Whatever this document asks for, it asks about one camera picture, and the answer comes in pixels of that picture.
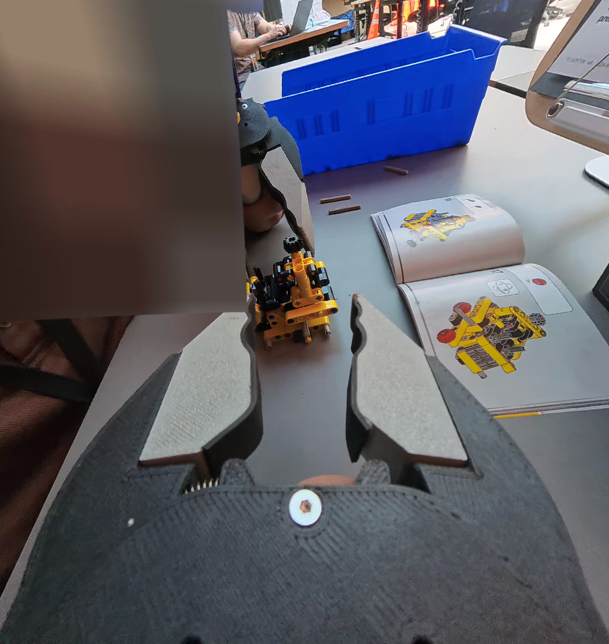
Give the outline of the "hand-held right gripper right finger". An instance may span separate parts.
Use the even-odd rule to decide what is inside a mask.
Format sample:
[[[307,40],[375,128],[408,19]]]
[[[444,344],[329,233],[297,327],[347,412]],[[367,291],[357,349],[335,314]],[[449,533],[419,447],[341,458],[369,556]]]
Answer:
[[[467,451],[426,353],[361,294],[352,296],[350,326],[350,460],[465,466]]]

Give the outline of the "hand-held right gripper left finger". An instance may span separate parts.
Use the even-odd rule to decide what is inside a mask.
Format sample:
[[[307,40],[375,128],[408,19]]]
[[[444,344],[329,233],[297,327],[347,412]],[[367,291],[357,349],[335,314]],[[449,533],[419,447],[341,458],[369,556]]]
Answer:
[[[263,422],[253,312],[222,313],[182,350],[139,456],[145,466],[246,460]]]

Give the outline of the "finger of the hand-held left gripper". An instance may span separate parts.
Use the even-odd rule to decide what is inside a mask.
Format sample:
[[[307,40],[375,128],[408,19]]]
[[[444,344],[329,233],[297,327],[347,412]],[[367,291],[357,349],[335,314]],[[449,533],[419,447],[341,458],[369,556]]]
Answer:
[[[304,248],[315,253],[315,237],[302,162],[297,144],[278,120],[269,120],[269,131],[258,144],[263,153],[259,170],[269,193],[283,206],[284,216]]]

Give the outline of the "yellow and black lego model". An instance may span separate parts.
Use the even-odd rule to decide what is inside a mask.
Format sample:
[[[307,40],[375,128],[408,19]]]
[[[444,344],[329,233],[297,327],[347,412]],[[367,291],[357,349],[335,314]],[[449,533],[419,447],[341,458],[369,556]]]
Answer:
[[[285,340],[308,344],[313,334],[328,338],[339,310],[324,262],[316,261],[300,236],[286,237],[283,246],[285,256],[271,272],[255,267],[246,282],[255,300],[255,331],[266,350]]]

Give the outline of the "open lego instruction booklet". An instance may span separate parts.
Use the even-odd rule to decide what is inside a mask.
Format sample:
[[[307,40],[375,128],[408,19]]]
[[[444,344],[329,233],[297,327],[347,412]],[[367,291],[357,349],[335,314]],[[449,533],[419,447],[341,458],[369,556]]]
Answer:
[[[556,275],[524,262],[503,208],[464,194],[371,220],[426,354],[493,416],[609,408],[609,345]]]

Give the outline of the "person's left hand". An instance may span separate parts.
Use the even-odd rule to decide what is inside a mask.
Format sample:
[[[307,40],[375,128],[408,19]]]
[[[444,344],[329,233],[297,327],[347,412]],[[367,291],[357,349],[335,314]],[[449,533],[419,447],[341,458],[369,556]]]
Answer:
[[[245,230],[266,232],[283,219],[283,206],[271,195],[258,165],[241,168],[241,190]]]

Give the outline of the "wooden background table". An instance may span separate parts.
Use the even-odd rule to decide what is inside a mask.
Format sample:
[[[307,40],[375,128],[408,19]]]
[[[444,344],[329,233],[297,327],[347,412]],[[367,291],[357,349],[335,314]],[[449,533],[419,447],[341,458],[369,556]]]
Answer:
[[[300,34],[274,39],[260,47],[260,62],[267,68],[309,56],[309,48],[324,43],[349,26],[348,20],[331,19]]]

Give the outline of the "grey laptop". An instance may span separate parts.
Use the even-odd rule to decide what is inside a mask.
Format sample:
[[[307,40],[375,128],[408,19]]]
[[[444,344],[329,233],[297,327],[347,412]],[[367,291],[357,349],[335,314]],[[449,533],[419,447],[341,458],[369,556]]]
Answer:
[[[285,37],[300,36],[313,28],[314,1],[281,1],[283,22],[289,28]]]

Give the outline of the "blue plastic bin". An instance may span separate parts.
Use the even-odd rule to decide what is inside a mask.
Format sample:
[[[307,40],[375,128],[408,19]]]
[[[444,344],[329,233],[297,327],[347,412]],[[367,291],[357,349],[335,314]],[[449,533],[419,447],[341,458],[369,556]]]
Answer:
[[[505,42],[465,26],[389,41],[284,71],[265,107],[304,174],[463,146]]]

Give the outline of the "person's brown clothing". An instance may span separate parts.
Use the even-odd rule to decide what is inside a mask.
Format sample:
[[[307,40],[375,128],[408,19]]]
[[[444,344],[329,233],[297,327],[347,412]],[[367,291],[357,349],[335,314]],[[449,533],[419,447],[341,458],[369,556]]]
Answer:
[[[0,596],[132,319],[0,321]]]

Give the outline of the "orange safety vests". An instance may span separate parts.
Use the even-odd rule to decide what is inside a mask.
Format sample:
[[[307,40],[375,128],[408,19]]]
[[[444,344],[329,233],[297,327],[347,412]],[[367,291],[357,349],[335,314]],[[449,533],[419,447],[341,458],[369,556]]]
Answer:
[[[429,29],[431,20],[440,18],[445,1],[363,1],[367,22],[366,40],[391,34],[400,39]]]

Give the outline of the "wooden clipboard with metal clip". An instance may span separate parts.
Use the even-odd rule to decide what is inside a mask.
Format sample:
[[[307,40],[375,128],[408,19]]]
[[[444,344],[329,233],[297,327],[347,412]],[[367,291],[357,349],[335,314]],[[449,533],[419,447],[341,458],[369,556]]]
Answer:
[[[537,127],[609,155],[609,83],[549,70],[596,2],[580,2],[545,54],[526,95],[526,115]]]

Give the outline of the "white printed paper sheet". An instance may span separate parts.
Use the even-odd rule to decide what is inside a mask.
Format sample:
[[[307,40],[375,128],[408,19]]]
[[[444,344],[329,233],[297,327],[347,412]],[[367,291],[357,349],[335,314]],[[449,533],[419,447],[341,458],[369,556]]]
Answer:
[[[599,1],[550,67],[569,78],[609,83],[609,1]]]

